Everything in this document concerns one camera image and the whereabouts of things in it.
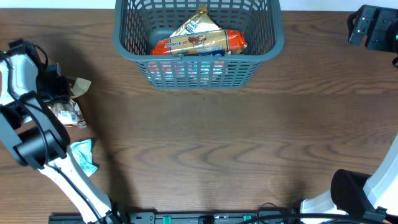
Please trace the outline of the white brown nuts bag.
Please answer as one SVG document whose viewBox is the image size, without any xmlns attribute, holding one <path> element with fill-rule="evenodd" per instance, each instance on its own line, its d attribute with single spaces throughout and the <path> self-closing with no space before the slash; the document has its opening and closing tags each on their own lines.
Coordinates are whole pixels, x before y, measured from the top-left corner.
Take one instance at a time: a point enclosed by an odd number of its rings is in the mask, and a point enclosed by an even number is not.
<svg viewBox="0 0 398 224">
<path fill-rule="evenodd" d="M 70 81 L 70 99 L 66 103 L 52 103 L 49 109 L 65 127 L 86 128 L 86 121 L 77 102 L 90 88 L 91 81 L 76 78 Z"/>
</svg>

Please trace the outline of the Kleenex tissue multipack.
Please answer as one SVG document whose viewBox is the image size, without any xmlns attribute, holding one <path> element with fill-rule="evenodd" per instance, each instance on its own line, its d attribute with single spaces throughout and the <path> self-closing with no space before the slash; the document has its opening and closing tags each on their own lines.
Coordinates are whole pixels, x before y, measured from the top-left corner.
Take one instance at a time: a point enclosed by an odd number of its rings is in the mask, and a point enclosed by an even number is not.
<svg viewBox="0 0 398 224">
<path fill-rule="evenodd" d="M 226 64 L 217 55 L 202 56 L 200 60 L 147 61 L 136 65 L 146 80 L 157 88 L 223 88 L 232 85 L 225 76 Z"/>
</svg>

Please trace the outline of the grey plastic basket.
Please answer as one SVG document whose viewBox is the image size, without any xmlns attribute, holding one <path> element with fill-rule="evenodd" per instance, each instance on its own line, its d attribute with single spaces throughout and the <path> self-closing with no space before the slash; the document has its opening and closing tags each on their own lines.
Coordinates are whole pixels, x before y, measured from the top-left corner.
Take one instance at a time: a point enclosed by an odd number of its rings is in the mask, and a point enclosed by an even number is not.
<svg viewBox="0 0 398 224">
<path fill-rule="evenodd" d="M 280 2 L 117 0 L 113 42 L 156 88 L 241 88 L 284 46 Z"/>
</svg>

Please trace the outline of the gold foil snack bag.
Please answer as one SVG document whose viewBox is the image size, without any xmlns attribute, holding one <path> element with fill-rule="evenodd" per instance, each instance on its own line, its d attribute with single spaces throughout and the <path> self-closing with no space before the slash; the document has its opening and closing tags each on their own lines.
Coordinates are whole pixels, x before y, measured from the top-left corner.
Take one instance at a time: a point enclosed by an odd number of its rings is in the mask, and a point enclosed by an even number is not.
<svg viewBox="0 0 398 224">
<path fill-rule="evenodd" d="M 181 35 L 197 34 L 202 32 L 210 32 L 221 30 L 209 16 L 208 8 L 206 5 L 199 5 L 196 12 L 185 21 L 170 37 L 177 37 Z"/>
</svg>

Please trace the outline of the orange spaghetti packet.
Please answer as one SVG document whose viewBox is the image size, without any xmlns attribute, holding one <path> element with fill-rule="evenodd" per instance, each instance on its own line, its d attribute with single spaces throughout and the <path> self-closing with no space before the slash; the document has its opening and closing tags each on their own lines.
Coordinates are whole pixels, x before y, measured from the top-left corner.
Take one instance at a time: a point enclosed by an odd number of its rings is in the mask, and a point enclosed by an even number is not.
<svg viewBox="0 0 398 224">
<path fill-rule="evenodd" d="M 248 43 L 238 30 L 216 30 L 169 37 L 158 41 L 151 55 L 240 54 Z"/>
</svg>

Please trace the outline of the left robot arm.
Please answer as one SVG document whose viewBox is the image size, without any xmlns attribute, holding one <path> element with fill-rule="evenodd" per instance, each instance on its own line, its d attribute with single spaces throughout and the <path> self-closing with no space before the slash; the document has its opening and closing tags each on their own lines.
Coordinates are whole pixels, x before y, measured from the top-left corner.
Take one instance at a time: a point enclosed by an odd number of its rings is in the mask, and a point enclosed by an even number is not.
<svg viewBox="0 0 398 224">
<path fill-rule="evenodd" d="M 42 61 L 44 50 L 23 40 L 1 52 L 1 142 L 21 166 L 52 180 L 85 223 L 127 223 L 73 157 L 64 125 L 50 110 L 70 99 L 70 82 L 58 64 Z"/>
</svg>

